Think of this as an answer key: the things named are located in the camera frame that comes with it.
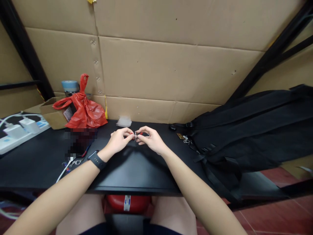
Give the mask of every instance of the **leg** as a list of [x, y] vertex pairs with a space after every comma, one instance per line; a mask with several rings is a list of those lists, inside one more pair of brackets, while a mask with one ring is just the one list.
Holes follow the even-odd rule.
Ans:
[[155, 210], [151, 224], [169, 228], [182, 235], [197, 235], [196, 216], [183, 197], [152, 197]]
[[105, 222], [102, 195], [84, 194], [56, 228], [56, 235], [78, 235]]

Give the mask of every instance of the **label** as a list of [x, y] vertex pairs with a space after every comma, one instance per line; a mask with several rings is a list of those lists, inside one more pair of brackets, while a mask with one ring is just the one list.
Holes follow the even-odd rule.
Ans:
[[129, 211], [129, 209], [130, 209], [130, 195], [125, 195], [124, 211]]
[[182, 134], [176, 133], [180, 139], [185, 139]]
[[66, 118], [67, 122], [69, 122], [71, 120], [71, 117], [73, 116], [72, 110], [70, 107], [68, 107], [64, 113], [63, 113], [64, 117]]

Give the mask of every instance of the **red stool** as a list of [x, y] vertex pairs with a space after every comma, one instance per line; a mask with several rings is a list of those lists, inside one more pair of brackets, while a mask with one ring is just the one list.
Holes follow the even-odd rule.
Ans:
[[107, 195], [106, 197], [114, 212], [119, 214], [143, 214], [151, 202], [151, 196]]

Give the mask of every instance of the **red plastic bag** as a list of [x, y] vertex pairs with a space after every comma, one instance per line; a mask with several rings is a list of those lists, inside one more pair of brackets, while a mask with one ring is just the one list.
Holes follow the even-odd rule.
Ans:
[[81, 75], [81, 88], [78, 93], [74, 93], [71, 97], [66, 97], [53, 104], [53, 108], [59, 110], [69, 106], [72, 102], [74, 103], [77, 111], [65, 125], [68, 128], [98, 128], [108, 123], [102, 106], [87, 99], [85, 88], [88, 77], [86, 73]]

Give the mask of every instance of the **forearm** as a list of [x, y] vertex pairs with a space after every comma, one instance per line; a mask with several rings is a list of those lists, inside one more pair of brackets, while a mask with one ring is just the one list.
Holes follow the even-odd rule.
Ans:
[[224, 201], [171, 150], [162, 155], [189, 206], [212, 235], [246, 234]]
[[[105, 149], [101, 152], [104, 161], [111, 157]], [[37, 198], [5, 234], [49, 234], [75, 206], [99, 172], [91, 161], [85, 162]]]

